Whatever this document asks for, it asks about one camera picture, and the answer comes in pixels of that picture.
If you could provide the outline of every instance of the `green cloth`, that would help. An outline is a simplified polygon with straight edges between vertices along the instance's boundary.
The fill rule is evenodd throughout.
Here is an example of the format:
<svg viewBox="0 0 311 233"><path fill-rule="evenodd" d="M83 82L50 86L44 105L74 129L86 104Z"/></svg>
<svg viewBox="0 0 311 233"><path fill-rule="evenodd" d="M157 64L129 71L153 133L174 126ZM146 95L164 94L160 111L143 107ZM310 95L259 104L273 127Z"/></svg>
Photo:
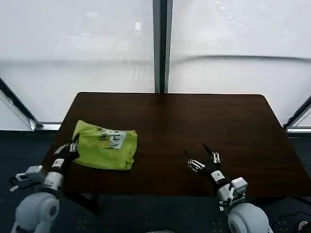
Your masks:
<svg viewBox="0 0 311 233"><path fill-rule="evenodd" d="M79 120L72 138L77 133L80 157L75 163L101 169L131 169L137 147L135 130L114 131Z"/></svg>

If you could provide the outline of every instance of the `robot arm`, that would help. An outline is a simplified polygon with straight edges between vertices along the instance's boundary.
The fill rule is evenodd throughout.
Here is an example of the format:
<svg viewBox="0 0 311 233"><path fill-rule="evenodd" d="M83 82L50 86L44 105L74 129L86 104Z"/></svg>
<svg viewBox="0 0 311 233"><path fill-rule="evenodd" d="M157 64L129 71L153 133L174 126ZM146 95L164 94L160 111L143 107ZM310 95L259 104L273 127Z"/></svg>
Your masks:
<svg viewBox="0 0 311 233"><path fill-rule="evenodd" d="M50 193L34 193L17 207L11 233L49 233L59 211L59 200Z"/></svg>
<svg viewBox="0 0 311 233"><path fill-rule="evenodd" d="M228 224L232 233L273 233L265 212L245 201L247 182L242 178L230 181L220 171L218 152L211 152L203 144L207 153L212 156L210 163L200 163L188 158L188 166L201 175L208 176L212 181L216 195L220 200L217 204L220 211L228 215Z"/></svg>
<svg viewBox="0 0 311 233"><path fill-rule="evenodd" d="M31 166L25 173L15 176L18 182L31 181L41 183L43 192L34 193L26 197L17 207L15 223L11 233L49 233L52 222L59 212L57 193L61 189L63 178L66 176L71 162L79 157L77 140L59 147L54 153L55 161L47 175L42 166ZM13 192L19 185L13 186Z"/></svg>

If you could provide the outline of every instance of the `wooden table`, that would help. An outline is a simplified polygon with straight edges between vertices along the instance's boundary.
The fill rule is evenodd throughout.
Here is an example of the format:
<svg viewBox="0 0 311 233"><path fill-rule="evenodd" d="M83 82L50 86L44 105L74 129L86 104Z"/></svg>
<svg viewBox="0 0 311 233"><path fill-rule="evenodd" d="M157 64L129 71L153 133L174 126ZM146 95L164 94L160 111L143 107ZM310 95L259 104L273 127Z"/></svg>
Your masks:
<svg viewBox="0 0 311 233"><path fill-rule="evenodd" d="M79 93L43 162L70 141L77 120L138 133L130 171L72 164L65 190L95 194L214 196L211 183L186 165L221 156L229 179L243 177L251 197L311 196L311 182L262 95Z"/></svg>

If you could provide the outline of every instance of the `floor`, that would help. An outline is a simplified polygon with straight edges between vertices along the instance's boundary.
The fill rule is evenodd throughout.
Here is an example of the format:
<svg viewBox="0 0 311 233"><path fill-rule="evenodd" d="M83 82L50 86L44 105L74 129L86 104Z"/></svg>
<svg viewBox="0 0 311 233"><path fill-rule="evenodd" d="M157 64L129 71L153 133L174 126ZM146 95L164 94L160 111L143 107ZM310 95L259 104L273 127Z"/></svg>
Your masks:
<svg viewBox="0 0 311 233"><path fill-rule="evenodd" d="M10 193L8 178L30 165L39 164L53 138L54 133L49 132L0 132L1 232L10 231L16 207L31 193L31 190ZM289 136L289 140L311 176L311 137ZM163 229L176 233L229 232L226 217L219 212L215 202L215 198L102 195L102 211L94 216L75 203L62 200L52 233L143 233ZM264 211L272 224L280 216L298 211L311 214L311 207L286 198L265 207ZM311 217L304 214L284 217L273 225L273 229L275 233L292 233L302 220L311 221Z"/></svg>

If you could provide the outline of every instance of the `table leg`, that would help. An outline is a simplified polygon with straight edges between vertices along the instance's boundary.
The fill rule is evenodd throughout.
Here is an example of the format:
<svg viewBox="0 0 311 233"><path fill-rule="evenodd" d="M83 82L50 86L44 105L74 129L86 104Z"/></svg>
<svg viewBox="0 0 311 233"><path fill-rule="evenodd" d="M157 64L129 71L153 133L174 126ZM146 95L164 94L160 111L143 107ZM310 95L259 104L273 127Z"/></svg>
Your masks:
<svg viewBox="0 0 311 233"><path fill-rule="evenodd" d="M64 192L64 195L69 200L81 205L82 207L86 208L90 212L94 214L99 213L100 208L98 205L98 199L99 199L98 194L92 195L91 199L87 199L86 197L84 197L82 194L78 192Z"/></svg>

